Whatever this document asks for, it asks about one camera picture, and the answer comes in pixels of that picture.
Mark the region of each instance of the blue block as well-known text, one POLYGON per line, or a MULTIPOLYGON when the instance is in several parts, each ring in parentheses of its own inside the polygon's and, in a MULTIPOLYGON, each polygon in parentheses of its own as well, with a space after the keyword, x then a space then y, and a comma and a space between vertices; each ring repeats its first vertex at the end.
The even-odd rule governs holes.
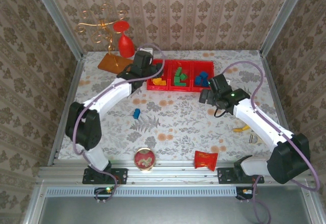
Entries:
POLYGON ((202 78, 200 76, 196 76, 195 78, 195 85, 200 86, 200 83, 202 82, 202 78))
POLYGON ((207 78, 208 78, 208 74, 207 74, 207 72, 205 72, 205 71, 200 72, 199 76, 200 76, 201 78, 203 78, 203 79, 207 79, 207 78))
POLYGON ((209 87, 209 84, 208 84, 208 80, 207 79, 203 79, 202 86, 205 87, 205 88, 208 88, 209 87))
POLYGON ((141 110, 139 108, 136 108, 133 113, 133 118, 138 120, 139 115, 141 114, 141 110))

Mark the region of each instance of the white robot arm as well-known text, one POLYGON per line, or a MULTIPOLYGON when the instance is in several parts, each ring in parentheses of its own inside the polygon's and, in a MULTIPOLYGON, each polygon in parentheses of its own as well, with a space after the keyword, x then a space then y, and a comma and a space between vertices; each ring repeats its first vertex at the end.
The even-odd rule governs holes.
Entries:
MULTIPOLYGON (((66 134, 72 139, 73 128, 78 114, 85 106, 96 100, 96 103, 89 107, 84 119, 78 125, 76 141, 78 147, 84 151, 84 156, 86 156, 89 164, 100 171, 110 170, 108 168, 111 167, 99 145, 101 139, 100 120, 121 99, 129 96, 139 88, 143 81, 124 83, 120 86, 115 85, 124 80, 155 74, 161 66, 152 65, 152 58, 152 54, 146 51, 138 51, 130 71, 119 74, 118 78, 108 87, 112 88, 110 91, 101 97, 102 93, 108 90, 107 88, 83 104, 74 102, 70 106, 66 134)), ((218 109, 224 109, 226 112, 243 120, 262 138, 272 152, 270 158, 245 157, 240 163, 241 170, 245 175, 270 175, 277 182, 284 184, 308 169, 307 164, 298 156, 287 140, 282 137, 282 134, 284 134, 291 138, 307 159, 310 160, 309 144, 304 135, 294 135, 291 131, 274 122, 259 108, 253 108, 250 96, 242 89, 233 91, 222 74, 212 78, 209 81, 209 86, 210 90, 202 91, 200 102, 205 103, 208 100, 207 103, 217 106, 218 109), (258 116, 257 112, 263 115, 265 120, 258 116), (276 132, 269 123, 276 126, 280 133, 276 132)))
POLYGON ((203 90, 199 101, 205 103, 207 100, 208 104, 224 109, 225 112, 243 120, 261 137, 272 152, 270 158, 247 156, 241 159, 240 166, 244 174, 272 176, 277 182, 284 184, 308 169, 302 157, 282 136, 286 135, 290 138, 310 161, 309 142, 304 135, 301 133, 294 135, 273 121, 257 106, 253 108, 249 94, 242 89, 233 91, 223 74, 213 77, 209 81, 209 86, 211 90, 203 90))
POLYGON ((107 168, 111 167, 99 144, 102 136, 100 121, 121 99, 129 96, 142 86, 144 80, 137 79, 152 76, 159 72, 162 64, 152 65, 152 53, 152 49, 141 49, 136 52, 129 71, 125 69, 118 74, 117 78, 95 97, 84 103, 74 102, 70 105, 66 124, 66 135, 71 140, 79 114, 85 107, 89 107, 78 124, 76 147, 83 151, 89 164, 99 171, 106 171, 109 170, 107 168), (126 82, 116 86, 116 84, 123 81, 126 82))

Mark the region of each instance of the red bin compartment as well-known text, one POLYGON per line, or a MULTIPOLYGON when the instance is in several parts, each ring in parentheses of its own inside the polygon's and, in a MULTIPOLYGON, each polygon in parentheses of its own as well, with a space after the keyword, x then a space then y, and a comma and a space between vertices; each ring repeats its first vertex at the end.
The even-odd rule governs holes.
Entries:
POLYGON ((192 61, 188 60, 173 60, 172 62, 170 62, 170 91, 191 92, 192 66, 192 61), (185 87, 179 87, 174 85, 174 76, 179 67, 182 68, 181 73, 188 76, 186 80, 180 81, 182 83, 186 83, 185 87))
POLYGON ((196 76, 199 76, 200 72, 205 71, 208 74, 208 80, 214 77, 214 63, 212 61, 193 61, 192 72, 192 92, 201 92, 203 89, 209 89, 207 87, 198 86, 195 84, 196 76))
MULTIPOLYGON (((153 60, 152 64, 161 64, 163 60, 153 60)), ((160 91, 169 91, 169 86, 170 86, 170 78, 169 78, 169 63, 170 60, 165 60, 165 65, 163 69, 163 75, 161 76, 162 80, 167 81, 166 86, 159 86, 155 85, 152 81, 152 79, 147 80, 147 90, 160 90, 160 91)))

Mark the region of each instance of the patterned wall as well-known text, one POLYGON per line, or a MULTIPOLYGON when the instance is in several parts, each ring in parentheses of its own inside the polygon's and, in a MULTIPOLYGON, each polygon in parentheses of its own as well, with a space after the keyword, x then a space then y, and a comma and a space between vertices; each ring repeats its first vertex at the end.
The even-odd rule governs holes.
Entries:
MULTIPOLYGON (((55 0, 72 29, 83 10, 101 14, 110 3, 112 19, 127 10, 127 34, 135 45, 154 42, 164 50, 259 49, 284 0, 55 0)), ((84 51, 105 51, 94 44, 95 30, 76 34, 84 51)))
POLYGON ((289 127, 308 137, 326 184, 326 0, 299 0, 267 60, 289 127))
POLYGON ((0 0, 0 223, 19 223, 76 61, 40 0, 0 0))

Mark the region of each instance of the round tin can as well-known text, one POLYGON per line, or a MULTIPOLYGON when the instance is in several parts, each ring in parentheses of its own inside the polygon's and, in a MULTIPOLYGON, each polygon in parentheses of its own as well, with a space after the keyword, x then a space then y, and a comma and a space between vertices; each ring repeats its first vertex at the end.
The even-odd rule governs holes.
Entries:
POLYGON ((149 148, 140 148, 134 154, 133 161, 142 171, 149 171, 155 164, 155 154, 149 148))

